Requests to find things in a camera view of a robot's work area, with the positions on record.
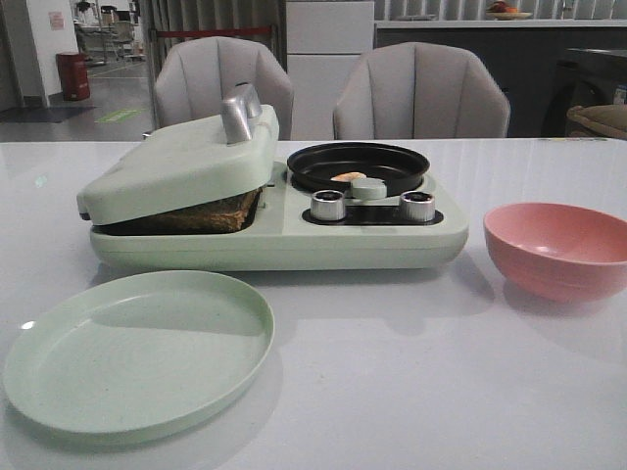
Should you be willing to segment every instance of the plastic bowl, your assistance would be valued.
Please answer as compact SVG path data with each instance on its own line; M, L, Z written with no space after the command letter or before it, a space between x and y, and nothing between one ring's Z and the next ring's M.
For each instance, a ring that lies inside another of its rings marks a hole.
M483 220L490 258L513 283L554 301L585 302L627 287L627 221L589 209L520 203Z

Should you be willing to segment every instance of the light green appliance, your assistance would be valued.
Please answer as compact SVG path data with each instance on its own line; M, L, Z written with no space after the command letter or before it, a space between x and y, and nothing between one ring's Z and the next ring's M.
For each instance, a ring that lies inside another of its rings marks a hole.
M468 222L428 171L415 190L435 201L437 223L308 221L312 193L292 186L286 162L275 158L278 122L274 109L249 106L242 92L234 91L234 96L235 112L224 108L222 116L157 130L78 194L79 211L94 224L90 238L100 260L147 270L365 269L432 267L459 254ZM248 125L248 135L246 131L238 134L238 122L244 128ZM263 192L254 221L234 233L111 235L99 227L260 187ZM348 207L389 207L402 198L342 199Z

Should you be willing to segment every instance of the black nonstick pan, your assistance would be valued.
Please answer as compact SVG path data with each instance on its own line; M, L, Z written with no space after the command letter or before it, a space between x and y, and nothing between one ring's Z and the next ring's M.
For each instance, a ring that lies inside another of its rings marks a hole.
M342 173L357 171L383 180L387 196L417 188L429 161L418 152L392 145L367 142L333 142L300 150L287 159L292 182L311 191L347 191L351 183L332 181Z

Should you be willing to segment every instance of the light green plate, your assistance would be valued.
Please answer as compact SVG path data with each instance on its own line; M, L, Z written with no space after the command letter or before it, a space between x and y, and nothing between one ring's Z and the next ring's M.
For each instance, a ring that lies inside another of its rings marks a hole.
M13 345L4 386L51 430L98 444L156 439L233 402L270 348L249 285L204 271L119 279L57 305Z

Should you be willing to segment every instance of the gray floor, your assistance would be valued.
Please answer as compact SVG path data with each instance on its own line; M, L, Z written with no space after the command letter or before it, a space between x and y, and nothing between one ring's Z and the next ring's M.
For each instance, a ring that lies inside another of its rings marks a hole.
M110 60L89 67L90 97L81 101L55 100L53 107L94 107L63 122L0 122L0 142L140 141L153 129L146 62ZM114 122L97 122L113 112L141 110Z

